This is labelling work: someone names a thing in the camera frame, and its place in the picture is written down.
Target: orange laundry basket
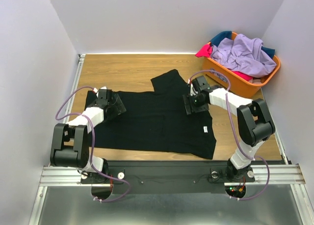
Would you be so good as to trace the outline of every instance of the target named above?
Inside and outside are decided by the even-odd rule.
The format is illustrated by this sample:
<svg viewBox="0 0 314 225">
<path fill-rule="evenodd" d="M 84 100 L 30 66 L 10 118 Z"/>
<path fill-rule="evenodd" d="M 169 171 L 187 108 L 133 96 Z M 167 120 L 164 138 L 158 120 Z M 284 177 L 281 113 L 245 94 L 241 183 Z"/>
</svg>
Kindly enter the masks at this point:
<svg viewBox="0 0 314 225">
<path fill-rule="evenodd" d="M 237 33 L 232 32 L 231 39 L 234 40 L 237 36 Z M 268 75 L 261 78 L 261 84 L 252 84 L 245 79 L 239 77 L 235 73 L 231 72 L 229 69 L 225 68 L 212 58 L 204 58 L 203 62 L 203 70 L 209 69 L 213 71 L 217 71 L 225 75 L 231 82 L 231 88 L 230 91 L 232 91 L 234 94 L 250 98 L 252 97 L 262 86 L 266 85 L 268 81 L 275 75 L 275 73 L 280 68 L 280 60 L 278 57 L 274 56 L 273 60 L 276 62 L 275 69 Z M 205 72 L 206 75 L 223 85 L 224 87 L 228 87 L 227 80 L 217 74 L 211 73 L 211 72 Z"/>
</svg>

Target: white wall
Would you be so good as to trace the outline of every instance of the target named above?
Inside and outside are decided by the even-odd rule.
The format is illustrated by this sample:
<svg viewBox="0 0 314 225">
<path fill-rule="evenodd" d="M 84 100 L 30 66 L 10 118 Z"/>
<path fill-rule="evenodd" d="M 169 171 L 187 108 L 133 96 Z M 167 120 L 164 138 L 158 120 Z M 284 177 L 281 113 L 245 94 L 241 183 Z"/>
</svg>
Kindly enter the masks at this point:
<svg viewBox="0 0 314 225">
<path fill-rule="evenodd" d="M 299 163 L 314 202 L 314 4 L 285 0 L 263 36 L 282 68 L 263 93 L 288 158 Z"/>
<path fill-rule="evenodd" d="M 283 0 L 51 0 L 79 53 L 195 52 L 223 30 L 261 37 Z"/>
<path fill-rule="evenodd" d="M 0 0 L 0 224 L 28 224 L 77 52 L 49 0 Z"/>
</svg>

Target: laundry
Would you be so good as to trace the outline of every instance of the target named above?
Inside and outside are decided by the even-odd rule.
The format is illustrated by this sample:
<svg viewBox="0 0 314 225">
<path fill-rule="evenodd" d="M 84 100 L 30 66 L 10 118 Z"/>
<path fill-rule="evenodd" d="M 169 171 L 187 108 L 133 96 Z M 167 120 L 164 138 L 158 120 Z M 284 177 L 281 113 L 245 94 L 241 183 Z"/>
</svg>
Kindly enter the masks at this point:
<svg viewBox="0 0 314 225">
<path fill-rule="evenodd" d="M 232 37 L 232 31 L 223 31 L 217 34 L 214 38 L 212 38 L 210 41 L 210 44 L 212 46 L 218 47 L 222 40 L 224 40 L 225 38 L 231 39 L 231 37 Z M 264 51 L 271 59 L 274 58 L 275 49 L 262 47 L 261 50 Z"/>
<path fill-rule="evenodd" d="M 210 44 L 204 45 L 198 53 L 195 54 L 196 57 L 210 57 L 212 53 L 212 47 Z"/>
<path fill-rule="evenodd" d="M 249 75 L 246 75 L 246 74 L 243 74 L 239 71 L 232 71 L 233 73 L 235 73 L 236 75 L 238 75 L 239 77 L 243 78 L 244 80 L 246 81 L 251 81 L 253 79 L 252 76 L 249 76 Z"/>
<path fill-rule="evenodd" d="M 195 56 L 198 58 L 199 57 L 210 57 L 211 53 L 212 53 L 212 46 L 210 44 L 206 44 L 198 51 L 198 53 L 195 54 Z M 253 77 L 246 75 L 246 74 L 243 74 L 241 72 L 238 72 L 238 71 L 233 71 L 233 72 L 246 81 L 250 81 L 253 79 Z"/>
<path fill-rule="evenodd" d="M 151 81 L 154 91 L 118 91 L 127 111 L 95 127 L 95 147 L 190 153 L 212 159 L 216 145 L 212 117 L 208 111 L 186 115 L 183 95 L 190 88 L 178 71 Z M 96 94 L 88 92 L 85 108 L 95 100 Z"/>
<path fill-rule="evenodd" d="M 224 38 L 218 47 L 214 45 L 211 58 L 232 71 L 260 78 L 276 67 L 276 63 L 261 48 L 261 39 L 249 39 L 238 34 L 234 41 Z"/>
</svg>

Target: black t-shirt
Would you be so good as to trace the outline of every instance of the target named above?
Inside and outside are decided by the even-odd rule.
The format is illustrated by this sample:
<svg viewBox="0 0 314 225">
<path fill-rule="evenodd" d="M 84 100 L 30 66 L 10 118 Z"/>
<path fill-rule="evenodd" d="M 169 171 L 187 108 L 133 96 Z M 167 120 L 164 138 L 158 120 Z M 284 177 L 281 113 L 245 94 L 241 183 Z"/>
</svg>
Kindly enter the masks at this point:
<svg viewBox="0 0 314 225">
<path fill-rule="evenodd" d="M 208 111 L 186 115 L 187 83 L 176 69 L 151 79 L 154 91 L 118 91 L 126 112 L 95 127 L 95 147 L 191 153 L 212 159 L 216 139 Z M 96 100 L 87 93 L 85 108 Z"/>
</svg>

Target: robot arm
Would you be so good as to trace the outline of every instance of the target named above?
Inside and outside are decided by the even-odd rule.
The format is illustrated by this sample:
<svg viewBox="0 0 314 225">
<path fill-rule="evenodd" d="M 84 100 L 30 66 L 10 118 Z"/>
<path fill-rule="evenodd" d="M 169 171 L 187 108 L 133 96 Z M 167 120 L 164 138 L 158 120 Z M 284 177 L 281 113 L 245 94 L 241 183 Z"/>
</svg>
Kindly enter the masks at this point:
<svg viewBox="0 0 314 225">
<path fill-rule="evenodd" d="M 111 120 L 126 111 L 119 95 L 110 89 L 99 89 L 94 103 L 74 120 L 58 123 L 54 127 L 50 162 L 53 166 L 74 167 L 83 171 L 94 172 L 89 161 L 88 133 L 93 127 L 103 121 Z M 73 146 L 66 142 L 73 141 Z M 93 156 L 93 165 L 98 171 L 107 173 L 107 163 L 104 159 Z"/>
<path fill-rule="evenodd" d="M 245 155 L 254 158 L 259 147 L 275 132 L 275 125 L 264 100 L 252 101 L 228 92 L 216 85 L 210 87 L 204 76 L 195 78 L 190 86 L 190 94 L 183 96 L 187 114 L 208 110 L 208 104 L 227 110 L 226 93 L 230 112 L 237 116 L 241 140 L 239 145 Z M 240 149 L 227 162 L 230 179 L 241 176 L 251 164 Z"/>
</svg>

